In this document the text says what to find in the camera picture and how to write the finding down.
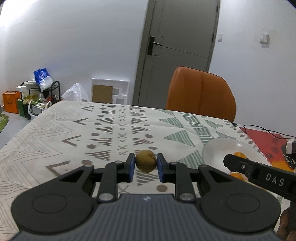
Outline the person's hand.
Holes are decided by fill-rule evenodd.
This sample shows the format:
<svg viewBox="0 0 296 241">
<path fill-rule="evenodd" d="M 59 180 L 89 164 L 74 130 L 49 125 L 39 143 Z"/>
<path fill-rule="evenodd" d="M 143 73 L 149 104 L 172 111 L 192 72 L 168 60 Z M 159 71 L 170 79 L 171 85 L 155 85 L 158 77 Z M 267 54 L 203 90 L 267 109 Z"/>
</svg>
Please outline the person's hand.
<svg viewBox="0 0 296 241">
<path fill-rule="evenodd" d="M 291 221 L 291 211 L 290 208 L 287 208 L 280 216 L 280 226 L 277 230 L 277 235 L 287 241 L 296 240 L 296 231 L 288 230 L 289 226 L 293 224 Z"/>
</svg>

